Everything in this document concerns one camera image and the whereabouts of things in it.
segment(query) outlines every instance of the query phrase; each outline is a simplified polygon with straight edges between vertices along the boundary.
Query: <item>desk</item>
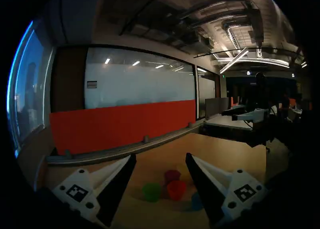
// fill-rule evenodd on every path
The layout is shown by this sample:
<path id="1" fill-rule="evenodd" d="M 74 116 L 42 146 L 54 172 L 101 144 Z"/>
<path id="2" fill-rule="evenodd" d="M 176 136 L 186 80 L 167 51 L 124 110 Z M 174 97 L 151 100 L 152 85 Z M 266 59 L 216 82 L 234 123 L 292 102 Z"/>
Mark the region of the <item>desk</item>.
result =
<path id="1" fill-rule="evenodd" d="M 156 182 L 164 184 L 164 172 L 176 169 L 184 163 L 186 153 L 220 167 L 226 171 L 243 168 L 257 180 L 263 182 L 266 170 L 266 149 L 259 145 L 251 148 L 245 143 L 230 141 L 200 134 L 190 133 L 162 146 L 137 154 L 137 163 L 128 186 L 124 192 L 111 228 L 149 229 L 149 228 L 208 228 L 206 213 L 190 211 L 191 195 L 196 192 L 188 185 L 181 201 L 160 199 L 149 203 L 142 198 L 142 186 Z M 92 172 L 112 162 L 83 166 Z M 49 167 L 46 185 L 54 188 L 77 167 Z"/>
<path id="2" fill-rule="evenodd" d="M 213 118 L 205 122 L 206 125 L 213 125 L 218 127 L 228 127 L 232 129 L 241 129 L 251 131 L 252 128 L 249 127 L 244 121 L 232 121 L 231 116 L 222 116 L 221 114 L 215 115 Z"/>

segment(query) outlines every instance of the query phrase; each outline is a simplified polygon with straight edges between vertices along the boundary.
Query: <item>person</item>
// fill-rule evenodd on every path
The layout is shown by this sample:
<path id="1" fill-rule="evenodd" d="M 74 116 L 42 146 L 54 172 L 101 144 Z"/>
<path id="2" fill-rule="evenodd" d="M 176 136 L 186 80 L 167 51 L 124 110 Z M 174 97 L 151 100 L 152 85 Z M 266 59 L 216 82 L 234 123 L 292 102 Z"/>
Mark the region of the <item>person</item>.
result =
<path id="1" fill-rule="evenodd" d="M 287 92 L 284 92 L 283 98 L 282 98 L 282 107 L 281 107 L 282 119 L 284 121 L 286 121 L 288 117 L 289 105 L 290 105 L 290 100 L 289 100 L 288 94 Z"/>

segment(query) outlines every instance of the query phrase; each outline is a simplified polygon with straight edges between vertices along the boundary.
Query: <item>pipe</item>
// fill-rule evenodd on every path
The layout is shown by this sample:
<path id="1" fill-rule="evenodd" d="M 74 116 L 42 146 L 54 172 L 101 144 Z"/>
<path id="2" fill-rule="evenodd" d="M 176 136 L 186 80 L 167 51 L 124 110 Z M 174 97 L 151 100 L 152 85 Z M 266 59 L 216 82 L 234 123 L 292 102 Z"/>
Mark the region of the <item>pipe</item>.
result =
<path id="1" fill-rule="evenodd" d="M 248 14 L 247 9 L 235 9 L 235 10 L 223 11 L 223 12 L 219 12 L 217 14 L 213 14 L 213 15 L 209 15 L 207 17 L 204 17 L 204 18 L 200 19 L 199 21 L 192 23 L 190 25 L 190 27 L 197 28 L 197 27 L 200 27 L 206 23 L 216 22 L 218 20 L 223 20 L 226 18 L 233 18 L 235 16 L 245 16 L 247 14 Z"/>
<path id="2" fill-rule="evenodd" d="M 221 4 L 225 4 L 227 2 L 237 2 L 237 1 L 243 1 L 245 2 L 246 6 L 251 8 L 250 5 L 250 0 L 209 0 L 209 1 L 206 1 L 206 2 L 203 2 L 203 3 L 200 3 L 200 4 L 197 4 L 191 8 L 189 8 L 188 10 L 180 13 L 177 18 L 179 19 L 184 19 L 188 16 L 190 16 L 191 14 L 194 14 L 196 12 L 199 12 L 199 11 L 202 11 L 202 10 L 205 10 L 207 8 L 211 8 L 211 7 L 214 7 L 214 6 L 217 6 L 217 5 L 221 5 Z"/>
<path id="3" fill-rule="evenodd" d="M 262 50 L 273 50 L 272 52 L 270 52 L 271 54 L 277 54 L 278 52 L 289 52 L 291 54 L 296 54 L 298 57 L 300 58 L 304 58 L 303 55 L 300 55 L 294 51 L 290 51 L 290 50 L 287 50 L 287 49 L 283 49 L 283 48 L 268 48 L 268 47 L 261 47 Z M 212 55 L 212 54 L 219 54 L 219 53 L 223 53 L 223 52 L 230 52 L 230 51 L 236 51 L 236 49 L 230 49 L 230 50 L 224 50 L 224 51 L 219 51 L 219 52 L 209 52 L 209 53 L 205 53 L 203 55 L 198 55 L 198 56 L 195 56 L 193 58 L 200 58 L 200 57 L 204 57 L 204 56 L 208 56 L 208 55 Z"/>
<path id="4" fill-rule="evenodd" d="M 226 31 L 230 41 L 232 42 L 233 46 L 238 50 L 238 52 L 241 51 L 240 45 L 238 40 L 236 39 L 235 35 L 233 34 L 232 29 L 233 28 L 238 28 L 238 27 L 243 27 L 243 26 L 250 26 L 251 24 L 249 23 L 247 18 L 243 18 L 238 21 L 228 21 L 222 23 L 222 28 Z"/>
<path id="5" fill-rule="evenodd" d="M 231 29 L 233 29 L 233 28 L 238 28 L 238 27 L 240 27 L 240 26 L 229 27 L 229 28 L 227 29 L 227 34 L 228 34 L 228 37 L 229 37 L 230 41 L 232 42 L 233 46 L 234 46 L 236 49 L 238 49 L 238 50 L 237 50 L 238 52 L 241 52 L 240 46 L 239 46 L 239 42 L 238 42 L 238 40 L 236 39 L 236 37 L 235 37 L 235 35 L 233 34 L 233 32 L 231 31 Z"/>

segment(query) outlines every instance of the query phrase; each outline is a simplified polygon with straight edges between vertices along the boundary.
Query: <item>red wall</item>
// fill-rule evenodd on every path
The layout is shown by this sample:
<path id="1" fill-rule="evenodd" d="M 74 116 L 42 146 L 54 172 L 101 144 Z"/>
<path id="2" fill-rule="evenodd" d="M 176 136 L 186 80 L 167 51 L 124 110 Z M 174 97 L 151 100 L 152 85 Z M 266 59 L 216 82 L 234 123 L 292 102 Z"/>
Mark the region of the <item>red wall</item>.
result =
<path id="1" fill-rule="evenodd" d="M 101 151 L 141 142 L 187 127 L 196 118 L 195 100 L 96 108 L 50 114 L 59 155 Z"/>

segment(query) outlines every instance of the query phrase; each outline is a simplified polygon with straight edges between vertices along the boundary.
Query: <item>glass wall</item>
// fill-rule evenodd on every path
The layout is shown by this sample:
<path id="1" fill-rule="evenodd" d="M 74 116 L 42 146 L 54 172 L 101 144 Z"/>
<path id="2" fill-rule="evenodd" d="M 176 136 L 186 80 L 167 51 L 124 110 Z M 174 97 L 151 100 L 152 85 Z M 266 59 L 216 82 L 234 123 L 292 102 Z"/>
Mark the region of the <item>glass wall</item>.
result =
<path id="1" fill-rule="evenodd" d="M 193 66 L 184 62 L 131 50 L 88 50 L 85 108 L 194 100 L 194 85 Z"/>
<path id="2" fill-rule="evenodd" d="M 16 155 L 25 139 L 44 126 L 44 91 L 53 50 L 43 28 L 42 22 L 30 23 L 17 48 L 8 80 L 7 115 Z"/>
<path id="3" fill-rule="evenodd" d="M 215 74 L 197 67 L 199 83 L 199 118 L 206 115 L 205 99 L 216 97 Z"/>

